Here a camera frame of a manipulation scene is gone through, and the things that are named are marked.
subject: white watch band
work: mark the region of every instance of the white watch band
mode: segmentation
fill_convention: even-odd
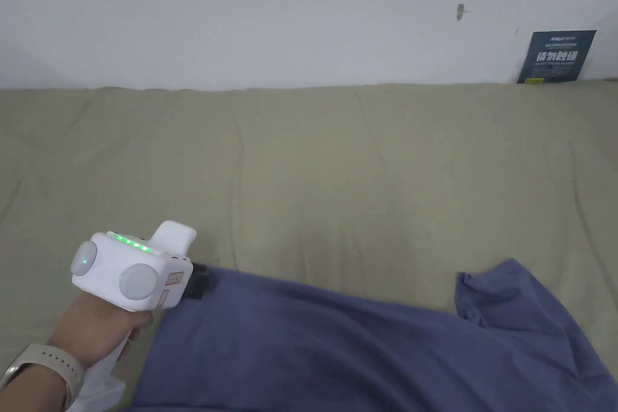
[[[0,378],[2,390],[19,368],[26,364],[39,364],[55,371],[67,382],[67,396],[64,401],[64,410],[67,410],[75,401],[81,385],[83,385],[84,371],[80,363],[70,354],[54,346],[45,344],[29,344],[26,349],[9,365],[4,376]]]

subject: blue t-shirt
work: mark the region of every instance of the blue t-shirt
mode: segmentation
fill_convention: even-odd
[[[165,314],[129,411],[618,410],[584,333],[513,259],[459,275],[459,316],[212,274]]]

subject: poster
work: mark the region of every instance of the poster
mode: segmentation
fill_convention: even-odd
[[[574,81],[582,71],[596,31],[535,32],[518,84]]]

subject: bed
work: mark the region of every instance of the bed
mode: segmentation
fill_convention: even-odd
[[[81,241],[172,218],[195,261],[450,312],[458,271],[517,258],[616,377],[617,124],[610,81],[0,92],[0,361],[49,336]]]

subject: handheld device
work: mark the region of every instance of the handheld device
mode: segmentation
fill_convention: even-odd
[[[75,254],[73,284],[128,311],[172,308],[183,298],[201,299],[208,269],[186,256],[196,236],[194,229],[174,221],[162,223],[149,240],[95,233]],[[69,412],[102,412],[120,402],[125,383],[110,374],[128,337],[86,372]]]

